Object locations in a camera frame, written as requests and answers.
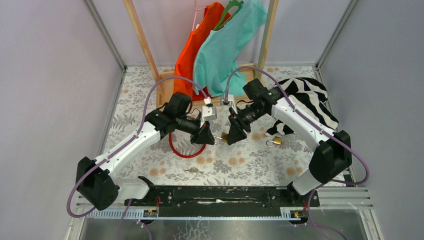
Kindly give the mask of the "pink clothes hanger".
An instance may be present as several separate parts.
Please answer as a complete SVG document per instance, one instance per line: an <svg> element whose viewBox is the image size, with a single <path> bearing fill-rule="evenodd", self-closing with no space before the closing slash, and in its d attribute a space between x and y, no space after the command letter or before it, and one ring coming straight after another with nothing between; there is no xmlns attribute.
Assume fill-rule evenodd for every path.
<svg viewBox="0 0 424 240"><path fill-rule="evenodd" d="M197 30L201 24L201 21L203 19L204 10L206 9L205 6L199 7L198 1L194 0L194 16L192 21L192 28L191 30Z"/></svg>

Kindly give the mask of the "black white striped cloth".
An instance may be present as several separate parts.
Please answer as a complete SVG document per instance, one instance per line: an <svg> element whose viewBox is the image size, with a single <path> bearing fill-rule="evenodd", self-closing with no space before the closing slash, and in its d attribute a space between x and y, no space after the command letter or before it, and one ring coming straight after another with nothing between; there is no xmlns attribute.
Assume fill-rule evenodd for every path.
<svg viewBox="0 0 424 240"><path fill-rule="evenodd" d="M339 121L325 107L328 93L325 86L314 78L293 77L279 82L287 95L304 112L320 124L335 130Z"/></svg>

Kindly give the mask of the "orange shirt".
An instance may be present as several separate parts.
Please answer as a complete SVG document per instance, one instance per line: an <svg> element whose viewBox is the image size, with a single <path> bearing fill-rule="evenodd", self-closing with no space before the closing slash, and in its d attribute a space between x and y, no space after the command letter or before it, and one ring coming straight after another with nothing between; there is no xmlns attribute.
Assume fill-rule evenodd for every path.
<svg viewBox="0 0 424 240"><path fill-rule="evenodd" d="M187 42L182 49L175 67L173 74L175 76L184 77L187 79L193 79L194 62L197 53L209 36L210 32L218 24L222 17L225 7L218 1L215 1L201 10L203 11L203 18L199 24L195 22L191 25L191 32L188 36ZM189 97L193 101L202 101L204 96L202 93L196 93L194 90L195 86L185 80L175 78L173 80L173 92L181 92Z"/></svg>

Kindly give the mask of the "large brass padlock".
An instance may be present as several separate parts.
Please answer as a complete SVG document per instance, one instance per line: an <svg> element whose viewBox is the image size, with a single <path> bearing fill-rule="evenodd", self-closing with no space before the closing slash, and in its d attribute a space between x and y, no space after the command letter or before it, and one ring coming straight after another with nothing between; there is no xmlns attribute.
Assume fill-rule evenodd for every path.
<svg viewBox="0 0 424 240"><path fill-rule="evenodd" d="M228 142L229 135L227 133L225 133L225 132L222 132L220 136L214 135L213 137L215 139L218 139L218 140L224 142L224 143L227 143Z"/></svg>

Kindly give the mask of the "wooden clothes rack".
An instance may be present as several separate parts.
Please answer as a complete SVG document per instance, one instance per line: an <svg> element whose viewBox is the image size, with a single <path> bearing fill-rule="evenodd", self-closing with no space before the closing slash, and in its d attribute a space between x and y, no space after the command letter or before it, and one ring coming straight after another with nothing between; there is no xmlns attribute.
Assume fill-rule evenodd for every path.
<svg viewBox="0 0 424 240"><path fill-rule="evenodd" d="M131 24L134 28L139 44L141 46L147 65L150 69L150 72L152 73L154 81L157 83L166 77L172 77L173 76L172 71L158 72L157 66L155 64L153 55L149 48L148 41L143 31L134 3L131 0L123 0L123 3L128 13ZM241 67L240 72L246 75L247 82L250 82L254 79L259 79L260 81L262 80L263 74L260 71L255 70L254 68L259 68L260 70L264 68L267 52L269 49L269 44L270 44L270 40L272 36L275 17L277 14L278 4L279 4L278 0L271 0L269 2L268 10L267 10L267 18L266 18L266 23L264 25L263 36L262 36L262 41L261 41L261 46L259 51L259 58L257 63L246 63L246 64L239 65L239 67ZM164 103L168 102L173 93L173 90L174 90L174 84L172 80L167 80L159 84L158 87L156 88L155 105L157 107L160 107Z"/></svg>

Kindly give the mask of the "teal shirt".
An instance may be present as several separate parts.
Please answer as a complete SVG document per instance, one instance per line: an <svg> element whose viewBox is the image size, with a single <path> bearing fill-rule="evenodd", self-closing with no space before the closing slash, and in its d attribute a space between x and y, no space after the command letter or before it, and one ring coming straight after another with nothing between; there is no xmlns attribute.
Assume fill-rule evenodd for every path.
<svg viewBox="0 0 424 240"><path fill-rule="evenodd" d="M239 67L237 56L266 23L267 14L261 1L245 0L222 28L210 31L194 60L193 80L211 97L225 93L230 74Z"/></svg>

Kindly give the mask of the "green clothes hanger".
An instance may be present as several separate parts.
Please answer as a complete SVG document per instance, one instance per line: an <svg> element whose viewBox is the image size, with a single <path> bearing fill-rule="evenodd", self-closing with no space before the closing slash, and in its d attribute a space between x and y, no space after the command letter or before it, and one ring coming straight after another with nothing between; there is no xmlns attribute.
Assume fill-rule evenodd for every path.
<svg viewBox="0 0 424 240"><path fill-rule="evenodd" d="M222 15L213 30L218 31L222 29L241 10L243 4L243 0L230 0L225 6ZM233 14L230 14L229 12L232 8L237 9Z"/></svg>

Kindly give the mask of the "small brass padlock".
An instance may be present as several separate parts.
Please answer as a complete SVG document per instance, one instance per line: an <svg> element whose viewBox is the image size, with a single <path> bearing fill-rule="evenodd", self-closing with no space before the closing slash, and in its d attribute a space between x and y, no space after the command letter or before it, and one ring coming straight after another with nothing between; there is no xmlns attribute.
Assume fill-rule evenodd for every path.
<svg viewBox="0 0 424 240"><path fill-rule="evenodd" d="M284 142L283 142L282 138L281 138L281 137L276 136L276 137L274 137L274 138L273 138L273 139L271 139L271 140L267 140L267 141L266 141L266 146L267 146L267 147L270 147L270 148L278 148L278 147L279 147L279 146L281 146L283 143L284 143Z"/></svg>

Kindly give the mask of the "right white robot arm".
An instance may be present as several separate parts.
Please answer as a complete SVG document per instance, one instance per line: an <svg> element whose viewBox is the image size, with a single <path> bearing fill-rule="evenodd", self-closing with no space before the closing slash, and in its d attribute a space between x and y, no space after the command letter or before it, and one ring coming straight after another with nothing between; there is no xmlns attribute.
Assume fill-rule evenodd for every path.
<svg viewBox="0 0 424 240"><path fill-rule="evenodd" d="M312 189L330 182L352 164L352 154L346 149L351 144L347 132L334 132L322 125L278 87L267 89L257 78L243 90L252 103L244 109L229 108L229 132L222 134L228 145L246 139L250 124L268 114L293 130L313 151L308 169L288 185L286 198L291 205L301 205Z"/></svg>

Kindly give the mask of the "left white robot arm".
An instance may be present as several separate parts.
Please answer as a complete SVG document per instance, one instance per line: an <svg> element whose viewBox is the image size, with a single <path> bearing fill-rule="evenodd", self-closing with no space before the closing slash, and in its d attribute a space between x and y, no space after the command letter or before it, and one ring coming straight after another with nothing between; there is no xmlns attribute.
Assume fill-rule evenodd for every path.
<svg viewBox="0 0 424 240"><path fill-rule="evenodd" d="M188 133L192 144L214 145L210 121L217 118L216 108L207 98L199 115L193 118L187 112L191 105L188 95L174 93L169 102L145 116L140 128L107 153L94 159L82 158L77 165L76 191L99 211L116 200L137 199L144 206L152 204L155 200L152 184L141 179L119 180L118 176L135 157L176 130Z"/></svg>

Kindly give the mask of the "floral table mat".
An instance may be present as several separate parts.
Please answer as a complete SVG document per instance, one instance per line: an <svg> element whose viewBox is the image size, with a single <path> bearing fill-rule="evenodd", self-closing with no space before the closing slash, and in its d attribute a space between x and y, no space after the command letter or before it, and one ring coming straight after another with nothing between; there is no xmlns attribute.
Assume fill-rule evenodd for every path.
<svg viewBox="0 0 424 240"><path fill-rule="evenodd" d="M132 133L140 124L143 108L156 108L156 95L149 90L153 75L146 66L126 70L117 100L105 150L109 150ZM135 157L119 174L121 179L147 177L156 185L205 186L286 186L308 169L313 150L295 134L282 136L283 144L268 147L267 130L275 120L265 115L251 125L245 140L228 145L190 143L190 136L175 131ZM203 173L185 170L197 168Z"/></svg>

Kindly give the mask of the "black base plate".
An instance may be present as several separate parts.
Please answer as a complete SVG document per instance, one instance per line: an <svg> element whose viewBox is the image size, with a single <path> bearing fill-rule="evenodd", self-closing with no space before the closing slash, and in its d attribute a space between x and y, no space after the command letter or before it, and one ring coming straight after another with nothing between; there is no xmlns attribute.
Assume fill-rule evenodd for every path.
<svg viewBox="0 0 424 240"><path fill-rule="evenodd" d="M126 205L152 207L159 217L282 217L282 209L320 206L317 193L299 195L275 186L177 186L156 185L142 199Z"/></svg>

